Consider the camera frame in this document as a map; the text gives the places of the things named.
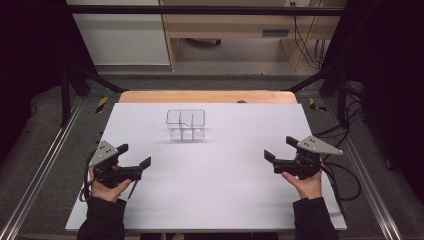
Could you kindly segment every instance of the clear plastic container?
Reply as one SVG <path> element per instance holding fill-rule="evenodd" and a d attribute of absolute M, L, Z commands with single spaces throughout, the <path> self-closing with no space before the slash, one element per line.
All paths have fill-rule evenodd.
<path fill-rule="evenodd" d="M 204 110 L 169 110 L 166 124 L 173 141 L 205 140 Z"/>

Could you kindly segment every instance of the floor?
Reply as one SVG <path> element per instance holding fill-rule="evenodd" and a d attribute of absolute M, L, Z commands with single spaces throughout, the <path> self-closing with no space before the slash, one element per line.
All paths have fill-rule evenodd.
<path fill-rule="evenodd" d="M 104 78 L 129 89 L 228 89 L 284 90 L 297 84 L 317 69 L 304 63 L 291 71 L 278 40 L 222 40 L 210 42 L 182 41 L 175 71 L 169 68 L 99 67 Z M 296 93 L 304 107 L 311 131 L 318 133 L 337 125 L 335 97 L 321 98 L 318 81 Z M 61 122 L 60 89 L 53 88 L 33 99 L 33 116 L 21 137 L 0 167 L 0 239 L 73 239 L 64 226 L 75 201 L 87 153 L 97 146 L 107 124 L 113 103 L 119 94 L 89 81 L 88 97 L 72 94 L 74 112 L 69 132 L 59 128 Z M 108 103 L 95 113 L 101 97 Z M 310 100 L 319 108 L 311 108 Z M 349 97 L 350 113 L 361 105 Z M 415 198 L 401 173 L 386 169 L 366 116 L 352 118 L 348 137 L 341 148 L 342 157 L 331 158 L 357 173 L 362 194 L 344 201 L 348 230 L 341 239 L 424 239 L 424 207 Z M 343 133 L 338 129 L 326 141 L 336 144 Z M 344 171 L 335 169 L 342 197 L 357 192 L 355 181 Z M 293 239 L 292 232 L 280 239 Z"/>

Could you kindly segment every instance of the black curtain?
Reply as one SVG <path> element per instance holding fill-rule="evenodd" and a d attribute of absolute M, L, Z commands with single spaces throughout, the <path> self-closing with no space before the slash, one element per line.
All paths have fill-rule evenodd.
<path fill-rule="evenodd" d="M 371 9 L 376 1 L 350 0 L 348 7 Z M 360 27 L 341 64 L 348 80 L 365 90 L 365 112 L 387 158 L 403 172 L 424 203 L 424 2 L 382 0 L 368 21 L 342 17 L 324 67 L 337 59 L 343 44 Z M 329 76 L 323 87 L 337 87 Z"/>
<path fill-rule="evenodd" d="M 31 98 L 60 85 L 65 66 L 97 73 L 73 16 L 44 4 L 66 1 L 0 1 L 0 164 L 31 114 Z"/>

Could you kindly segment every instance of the gray floor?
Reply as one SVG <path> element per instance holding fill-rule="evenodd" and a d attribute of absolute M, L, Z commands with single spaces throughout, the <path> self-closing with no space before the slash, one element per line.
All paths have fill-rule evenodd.
<path fill-rule="evenodd" d="M 266 89 L 282 90 L 307 78 L 316 69 L 304 64 L 301 70 L 289 70 L 281 45 L 275 40 L 225 40 L 220 46 L 210 43 L 183 41 L 177 68 L 174 72 L 164 68 L 118 68 L 101 69 L 104 77 L 117 85 L 129 89 Z M 72 96 L 73 102 L 81 101 L 80 112 L 63 146 L 60 146 L 54 163 L 47 169 L 42 187 L 34 191 L 34 201 L 20 203 L 33 177 L 39 174 L 38 167 L 54 141 L 61 121 L 60 89 L 53 88 L 36 96 L 33 103 L 34 116 L 0 167 L 0 224 L 6 226 L 18 206 L 25 205 L 24 219 L 18 222 L 17 239 L 59 239 L 74 233 L 64 230 L 79 188 L 85 158 L 100 140 L 113 103 L 119 94 L 111 93 L 89 81 L 93 88 L 90 96 Z M 306 117 L 313 133 L 335 126 L 334 98 L 321 99 L 317 94 L 321 82 L 317 82 L 296 94 L 304 106 Z M 99 99 L 109 96 L 101 113 L 95 113 Z M 313 98 L 318 106 L 329 111 L 310 109 Z M 351 112 L 360 109 L 352 105 Z M 349 137 L 341 149 L 350 149 L 370 174 L 378 196 L 381 196 L 389 216 L 402 238 L 385 236 L 378 210 L 374 209 L 372 196 L 366 189 L 358 199 L 343 202 L 348 230 L 341 231 L 342 239 L 424 239 L 424 207 L 416 199 L 401 173 L 386 169 L 384 155 L 370 131 L 363 115 L 351 124 Z M 324 139 L 335 144 L 340 136 Z M 329 161 L 355 170 L 348 154 L 331 157 Z M 352 196 L 356 188 L 354 181 L 344 172 L 335 170 L 341 196 Z M 281 234 L 281 239 L 293 239 L 291 232 Z"/>

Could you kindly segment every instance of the aluminum rail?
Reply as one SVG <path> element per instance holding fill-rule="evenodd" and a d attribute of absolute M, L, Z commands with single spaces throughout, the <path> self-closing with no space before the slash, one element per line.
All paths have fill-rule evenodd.
<path fill-rule="evenodd" d="M 83 102 L 84 98 L 77 98 L 72 109 L 73 114 L 71 119 L 68 121 L 68 124 L 60 128 L 59 132 L 57 133 L 56 138 L 47 151 L 47 154 L 45 155 L 40 167 L 38 168 L 37 173 L 29 184 L 18 206 L 7 223 L 3 226 L 0 232 L 0 240 L 13 240 L 17 236 L 19 229 L 21 228 L 29 210 L 37 198 L 37 195 L 40 192 L 51 167 L 53 166 L 69 132 L 71 131 L 71 128 L 75 123 Z"/>
<path fill-rule="evenodd" d="M 365 14 L 366 10 L 307 7 L 240 6 L 118 6 L 118 5 L 42 5 L 44 10 L 73 14 L 188 14 L 188 15 L 277 15 L 346 16 Z"/>
<path fill-rule="evenodd" d="M 326 100 L 326 105 L 328 106 L 329 113 L 333 117 L 335 123 L 338 123 L 337 115 L 336 115 L 336 106 L 333 101 Z M 402 240 L 402 236 L 394 222 L 389 209 L 382 196 L 380 195 L 377 186 L 374 181 L 371 179 L 371 175 L 368 173 L 365 165 L 357 152 L 355 145 L 350 139 L 349 136 L 345 139 L 345 152 L 349 156 L 350 163 L 352 164 L 352 168 L 357 173 L 359 180 L 363 186 L 364 193 L 368 199 L 368 202 L 371 206 L 371 209 L 374 212 L 374 215 L 380 225 L 381 231 L 384 234 L 384 237 L 387 240 Z"/>

